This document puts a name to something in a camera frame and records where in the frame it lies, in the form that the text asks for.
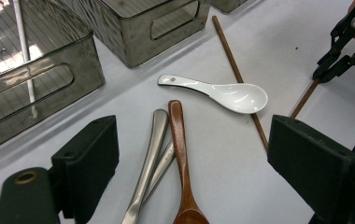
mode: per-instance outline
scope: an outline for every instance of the spoon bowl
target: spoon bowl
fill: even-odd
[[[220,105],[240,114],[259,112],[268,102],[267,93],[262,88],[246,83],[215,85],[186,77],[162,75],[158,79],[158,85],[199,91]]]
[[[182,191],[180,208],[174,224],[209,224],[192,196],[181,103],[177,100],[170,101],[168,108]]]

